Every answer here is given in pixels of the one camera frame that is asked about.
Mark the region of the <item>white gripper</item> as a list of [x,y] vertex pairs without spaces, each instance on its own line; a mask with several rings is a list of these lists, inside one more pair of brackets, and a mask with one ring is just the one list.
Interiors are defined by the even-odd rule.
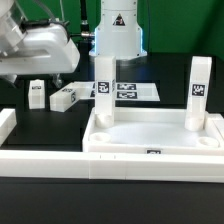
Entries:
[[0,22],[0,76],[13,87],[16,75],[52,74],[52,83],[60,89],[60,73],[74,72],[79,60],[77,47],[59,24],[22,34],[18,27]]

